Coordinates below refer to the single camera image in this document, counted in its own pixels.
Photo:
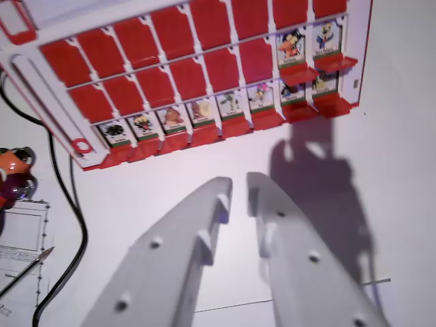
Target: character card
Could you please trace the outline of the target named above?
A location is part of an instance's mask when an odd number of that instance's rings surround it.
[[[218,110],[223,121],[244,115],[240,97],[239,92],[233,91],[217,95]]]
[[[173,106],[157,111],[157,116],[165,134],[173,134],[186,130],[186,124],[181,116],[181,110],[184,109],[184,106]]]
[[[306,100],[306,85],[298,84],[294,86],[287,86],[280,80],[280,102],[282,105],[293,104],[294,102]]]
[[[250,110],[252,112],[274,108],[273,88],[266,83],[247,88]]]
[[[305,61],[305,38],[296,29],[276,36],[279,68],[297,65]]]
[[[129,127],[124,119],[111,121],[97,126],[110,147],[130,144]]]
[[[189,117],[194,127],[209,125],[215,122],[212,101],[214,101],[214,99],[209,98],[186,104]]]
[[[312,83],[313,97],[337,92],[339,82],[339,72],[327,74],[320,71],[319,76]]]
[[[155,129],[156,126],[151,120],[152,114],[154,113],[144,112],[142,114],[135,114],[134,116],[130,116],[126,119],[131,127],[131,130],[134,132],[135,137],[139,141],[149,140],[151,138],[158,137],[157,131]]]
[[[334,55],[341,51],[342,27],[336,20],[330,20],[313,26],[313,58]]]

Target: paper sheet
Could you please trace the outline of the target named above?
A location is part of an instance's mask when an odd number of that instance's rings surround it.
[[[18,201],[0,218],[0,289],[52,246],[47,228],[47,202]],[[48,293],[49,280],[44,263],[26,276],[0,300],[0,326],[30,326],[36,306]]]

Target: black wire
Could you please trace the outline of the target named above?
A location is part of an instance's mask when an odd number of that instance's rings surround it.
[[[79,249],[78,249],[76,255],[74,256],[73,260],[69,264],[68,268],[65,270],[65,272],[62,274],[62,276],[59,278],[59,280],[55,283],[55,285],[49,291],[49,293],[47,294],[45,299],[43,299],[43,301],[40,303],[40,305],[38,305],[38,307],[35,310],[35,313],[33,314],[32,327],[38,327],[38,324],[39,324],[40,318],[41,318],[41,314],[44,312],[44,309],[50,304],[50,302],[55,298],[55,296],[63,289],[65,284],[69,281],[71,276],[76,271],[78,265],[80,264],[80,261],[82,260],[83,255],[84,255],[84,253],[85,253],[85,251],[87,249],[87,245],[88,245],[88,230],[87,230],[87,225],[86,225],[86,223],[84,221],[82,210],[80,208],[80,204],[79,204],[79,200],[78,200],[77,189],[76,189],[76,182],[74,180],[74,163],[73,163],[72,156],[69,156],[69,177],[70,177],[70,180],[71,180],[73,196],[74,196],[74,202],[73,202],[70,194],[68,193],[68,190],[65,187],[65,183],[63,182],[63,179],[61,177],[61,173],[59,172],[59,167],[57,165],[57,159],[56,159],[56,152],[55,152],[55,148],[54,148],[55,147],[55,143],[54,143],[54,140],[53,140],[52,133],[50,132],[50,130],[45,126],[45,124],[41,120],[36,119],[36,118],[34,118],[32,116],[29,116],[28,114],[25,114],[24,112],[19,110],[10,101],[9,97],[6,95],[6,92],[5,92],[5,81],[6,81],[6,77],[7,76],[3,72],[1,72],[1,73],[2,73],[2,75],[0,77],[0,79],[1,79],[1,82],[0,82],[0,96],[3,98],[5,103],[16,114],[18,114],[22,118],[30,121],[31,123],[34,123],[36,125],[39,125],[39,126],[42,126],[42,127],[46,128],[47,134],[48,134],[48,143],[49,143],[49,146],[50,146],[50,156],[51,156],[51,160],[52,160],[54,174],[56,175],[56,179],[58,181],[58,184],[61,187],[62,192],[63,192],[64,196],[66,197],[69,206],[73,210],[73,212],[74,212],[74,214],[75,214],[75,216],[77,218],[77,221],[78,221],[78,223],[80,225],[80,229],[82,231],[82,241],[80,242],[80,246],[79,246]]]

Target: toy figure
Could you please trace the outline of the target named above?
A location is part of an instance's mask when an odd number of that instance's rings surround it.
[[[150,122],[150,119],[148,119],[144,115],[136,117],[134,119],[134,124],[137,128],[141,129],[142,131],[150,131],[151,126],[153,126],[153,124]]]
[[[35,193],[37,182],[30,174],[33,162],[35,153],[29,147],[0,149],[0,210]]]
[[[165,113],[165,125],[168,127],[175,126],[177,124],[183,123],[183,119],[180,117],[180,112],[174,108],[168,108]]]
[[[333,24],[331,22],[327,22],[326,24],[321,26],[321,35],[317,36],[316,42],[320,45],[320,49],[324,49],[326,47],[326,43],[331,41],[334,36],[333,33]]]
[[[293,31],[283,36],[283,43],[279,46],[279,50],[285,53],[285,58],[290,58],[300,54],[297,49],[297,43],[302,35],[299,31]]]

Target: red flip-up tile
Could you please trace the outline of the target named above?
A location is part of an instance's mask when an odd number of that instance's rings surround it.
[[[219,140],[216,124],[197,127],[193,131],[190,147],[214,143]]]
[[[77,47],[59,40],[44,44],[40,50],[65,86],[72,87],[91,81],[91,72]]]
[[[232,0],[232,7],[240,40],[268,33],[267,0]]]
[[[204,62],[214,92],[239,86],[236,56],[227,48],[205,53]]]
[[[170,64],[177,90],[183,100],[206,95],[203,69],[192,58]]]
[[[135,153],[129,158],[129,162],[143,160],[152,155],[156,155],[159,150],[159,144],[159,138],[139,141]]]
[[[313,99],[313,104],[318,109],[320,114],[326,118],[333,118],[342,116],[343,114],[349,114],[352,106],[339,96],[338,93],[331,93],[316,97]]]
[[[158,67],[137,72],[136,78],[150,103],[150,107],[156,108],[174,103],[174,92],[170,78]]]
[[[273,77],[271,45],[263,37],[240,44],[239,53],[247,84]]]
[[[135,82],[128,80],[126,76],[106,80],[103,85],[120,114],[133,114],[144,110]]]
[[[77,35],[77,40],[100,78],[124,72],[123,58],[112,36],[94,29]]]
[[[314,109],[312,109],[306,101],[287,104],[282,106],[282,109],[286,121],[291,124],[297,121],[310,119],[318,115],[318,113],[314,111]]]
[[[103,92],[93,85],[86,85],[68,91],[77,107],[91,123],[114,118],[112,108]]]
[[[359,60],[344,57],[342,53],[333,54],[321,59],[315,60],[315,67],[324,70],[326,73],[333,73],[339,70],[345,70],[355,66]]]
[[[114,30],[134,69],[159,63],[159,52],[150,27],[142,24],[139,18],[117,22]]]
[[[245,119],[245,116],[239,116],[223,121],[223,138],[245,135],[250,131],[251,128],[248,121]]]
[[[189,6],[203,50],[230,43],[230,26],[224,2],[191,0]]]
[[[272,4],[277,29],[307,21],[307,0],[272,0]]]
[[[280,69],[281,79],[289,86],[311,82],[319,74],[313,68],[308,67],[306,63]]]
[[[268,129],[283,124],[283,118],[274,108],[251,113],[254,130]]]
[[[194,53],[188,18],[177,7],[152,12],[151,20],[167,59]]]
[[[347,11],[347,0],[313,0],[316,18],[326,17]]]

